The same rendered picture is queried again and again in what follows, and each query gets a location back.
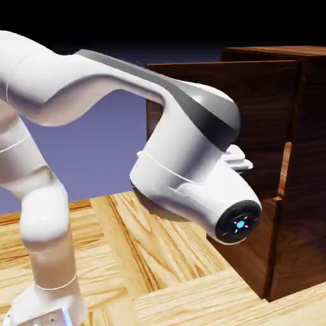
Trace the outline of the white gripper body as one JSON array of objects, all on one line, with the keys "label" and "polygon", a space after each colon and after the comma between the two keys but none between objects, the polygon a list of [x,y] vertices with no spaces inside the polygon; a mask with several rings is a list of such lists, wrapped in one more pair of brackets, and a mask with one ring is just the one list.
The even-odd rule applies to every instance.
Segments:
[{"label": "white gripper body", "polygon": [[239,174],[253,169],[253,163],[246,158],[244,151],[237,145],[230,145],[222,158],[230,168]]}]

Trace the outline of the dark wooden small cabinet door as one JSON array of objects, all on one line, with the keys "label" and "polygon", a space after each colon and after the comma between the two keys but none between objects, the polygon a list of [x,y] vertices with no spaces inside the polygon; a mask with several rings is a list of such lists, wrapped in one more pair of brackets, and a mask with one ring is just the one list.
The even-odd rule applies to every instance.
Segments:
[{"label": "dark wooden small cabinet door", "polygon": [[282,198],[263,199],[263,214],[252,233],[239,244],[223,245],[206,239],[261,298],[269,297],[273,273],[274,240]]}]

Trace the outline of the dark wooden large cabinet door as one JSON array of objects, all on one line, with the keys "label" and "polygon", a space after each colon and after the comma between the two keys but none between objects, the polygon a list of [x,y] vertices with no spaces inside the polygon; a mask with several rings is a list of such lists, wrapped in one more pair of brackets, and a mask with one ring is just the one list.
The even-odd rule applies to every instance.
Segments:
[{"label": "dark wooden large cabinet door", "polygon": [[149,64],[166,76],[214,87],[230,96],[241,114],[235,142],[252,161],[243,178],[259,198],[275,197],[288,136],[297,64],[294,61]]}]

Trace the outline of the dark wooden cabinet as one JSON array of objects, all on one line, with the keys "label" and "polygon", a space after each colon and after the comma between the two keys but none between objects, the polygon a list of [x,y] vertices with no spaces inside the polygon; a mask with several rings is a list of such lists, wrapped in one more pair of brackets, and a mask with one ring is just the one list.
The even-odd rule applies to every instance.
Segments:
[{"label": "dark wooden cabinet", "polygon": [[251,61],[297,64],[286,140],[292,149],[266,298],[275,301],[326,281],[326,46],[222,50],[220,62]]}]

